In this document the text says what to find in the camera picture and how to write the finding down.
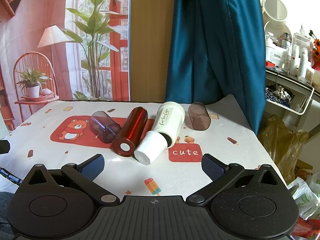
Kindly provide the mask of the yellow plastic bag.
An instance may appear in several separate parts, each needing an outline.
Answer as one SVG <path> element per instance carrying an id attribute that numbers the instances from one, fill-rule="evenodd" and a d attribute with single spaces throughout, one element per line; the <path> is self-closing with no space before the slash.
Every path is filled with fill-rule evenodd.
<path id="1" fill-rule="evenodd" d="M 276 164 L 287 184 L 295 180 L 295 167 L 309 132 L 294 132 L 276 115 L 270 116 L 260 130 L 258 139 Z"/>

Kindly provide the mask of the round white vanity mirror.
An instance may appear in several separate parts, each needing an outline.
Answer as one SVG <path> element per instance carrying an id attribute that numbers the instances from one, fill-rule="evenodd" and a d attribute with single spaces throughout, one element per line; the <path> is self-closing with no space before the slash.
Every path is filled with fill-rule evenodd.
<path id="1" fill-rule="evenodd" d="M 264 24 L 270 21 L 277 25 L 286 23 L 287 8 L 281 0 L 262 0 L 261 9 Z"/>

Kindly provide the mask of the blue-grey transparent plastic cup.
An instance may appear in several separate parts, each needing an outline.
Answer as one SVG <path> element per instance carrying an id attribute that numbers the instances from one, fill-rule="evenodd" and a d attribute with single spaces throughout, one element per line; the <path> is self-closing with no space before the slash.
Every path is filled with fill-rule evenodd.
<path id="1" fill-rule="evenodd" d="M 121 126 L 104 111 L 93 113 L 89 120 L 89 127 L 106 144 L 112 143 L 121 131 Z"/>

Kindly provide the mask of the red metallic tumbler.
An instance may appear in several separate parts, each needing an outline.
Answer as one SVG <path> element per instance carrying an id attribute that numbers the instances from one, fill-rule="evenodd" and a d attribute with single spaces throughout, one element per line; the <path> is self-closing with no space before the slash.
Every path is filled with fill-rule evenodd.
<path id="1" fill-rule="evenodd" d="M 112 142 L 112 149 L 122 157 L 131 157 L 137 148 L 148 120 L 143 107 L 134 108 L 125 120 L 121 131 Z"/>

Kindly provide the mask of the white coffee tumbler with text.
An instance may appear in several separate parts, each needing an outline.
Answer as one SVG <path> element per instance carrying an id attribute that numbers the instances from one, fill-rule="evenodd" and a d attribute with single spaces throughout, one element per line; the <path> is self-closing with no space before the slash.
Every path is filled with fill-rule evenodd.
<path id="1" fill-rule="evenodd" d="M 168 101 L 160 105 L 152 130 L 160 133 L 167 141 L 168 148 L 174 146 L 182 124 L 185 110 L 176 102 Z"/>

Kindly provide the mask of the white plastic shopping bag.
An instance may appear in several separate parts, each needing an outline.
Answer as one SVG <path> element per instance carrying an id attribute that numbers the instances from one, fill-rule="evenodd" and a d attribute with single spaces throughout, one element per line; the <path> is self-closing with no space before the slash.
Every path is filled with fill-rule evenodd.
<path id="1" fill-rule="evenodd" d="M 287 188 L 298 206 L 300 217 L 319 220 L 319 172 L 309 175 L 307 181 L 297 177 Z"/>

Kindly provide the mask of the printed living room backdrop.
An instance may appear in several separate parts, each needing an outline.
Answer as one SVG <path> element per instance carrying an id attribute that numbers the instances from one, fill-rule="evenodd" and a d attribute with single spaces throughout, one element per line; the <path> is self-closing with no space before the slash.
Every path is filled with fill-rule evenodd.
<path id="1" fill-rule="evenodd" d="M 1 0 L 1 115 L 14 130 L 59 100 L 130 99 L 130 0 Z"/>

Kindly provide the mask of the clear cosmetics organizer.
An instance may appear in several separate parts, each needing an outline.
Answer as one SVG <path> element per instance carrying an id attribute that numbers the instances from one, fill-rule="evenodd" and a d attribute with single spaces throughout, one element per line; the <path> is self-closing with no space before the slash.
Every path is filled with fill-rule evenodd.
<path id="1" fill-rule="evenodd" d="M 311 52 L 313 48 L 313 44 L 311 43 L 311 38 L 307 37 L 305 30 L 303 28 L 303 25 L 300 27 L 300 31 L 298 33 L 294 33 L 292 38 L 292 54 L 291 54 L 291 68 L 290 68 L 290 74 L 297 77 L 298 74 L 298 68 L 300 64 L 300 57 L 302 54 L 302 49 L 306 47 L 308 49 L 308 67 L 307 70 L 311 68 Z"/>

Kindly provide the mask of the orange artificial flowers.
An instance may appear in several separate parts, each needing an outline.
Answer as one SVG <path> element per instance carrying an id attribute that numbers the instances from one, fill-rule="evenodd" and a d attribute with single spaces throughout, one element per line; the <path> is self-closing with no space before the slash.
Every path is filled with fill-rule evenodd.
<path id="1" fill-rule="evenodd" d="M 309 35 L 314 39 L 312 50 L 312 68 L 316 71 L 320 71 L 320 40 L 315 36 L 312 30 L 309 31 Z"/>

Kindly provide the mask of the teal blue curtain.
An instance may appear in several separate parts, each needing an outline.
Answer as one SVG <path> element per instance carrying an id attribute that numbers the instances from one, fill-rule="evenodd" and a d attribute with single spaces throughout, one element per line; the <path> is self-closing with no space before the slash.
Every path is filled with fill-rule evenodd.
<path id="1" fill-rule="evenodd" d="M 165 98 L 211 104 L 231 94 L 257 132 L 265 52 L 260 0 L 175 0 Z"/>

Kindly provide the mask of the white plastic cup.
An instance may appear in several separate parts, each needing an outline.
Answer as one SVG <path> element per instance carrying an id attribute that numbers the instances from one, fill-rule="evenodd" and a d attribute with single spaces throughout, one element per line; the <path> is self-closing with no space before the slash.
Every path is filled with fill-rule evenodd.
<path id="1" fill-rule="evenodd" d="M 150 165 L 167 148 L 168 143 L 160 133 L 148 131 L 134 151 L 135 158 L 143 165 Z"/>

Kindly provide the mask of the brown transparent plastic cup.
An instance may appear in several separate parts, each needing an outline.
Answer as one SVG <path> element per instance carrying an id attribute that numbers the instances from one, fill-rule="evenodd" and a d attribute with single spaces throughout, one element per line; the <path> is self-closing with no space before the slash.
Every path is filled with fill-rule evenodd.
<path id="1" fill-rule="evenodd" d="M 197 131 L 205 131 L 209 128 L 211 118 L 205 105 L 201 102 L 194 102 L 188 108 L 188 114 L 192 128 Z"/>

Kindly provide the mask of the white cosmetic bottle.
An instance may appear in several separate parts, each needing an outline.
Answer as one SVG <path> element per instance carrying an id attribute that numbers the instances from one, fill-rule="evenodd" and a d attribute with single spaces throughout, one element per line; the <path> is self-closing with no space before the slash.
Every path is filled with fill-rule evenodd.
<path id="1" fill-rule="evenodd" d="M 300 57 L 300 64 L 299 64 L 299 68 L 298 68 L 298 74 L 297 77 L 299 79 L 305 78 L 306 76 L 306 70 L 308 67 L 308 49 L 306 47 L 304 47 L 302 49 L 302 54 Z"/>

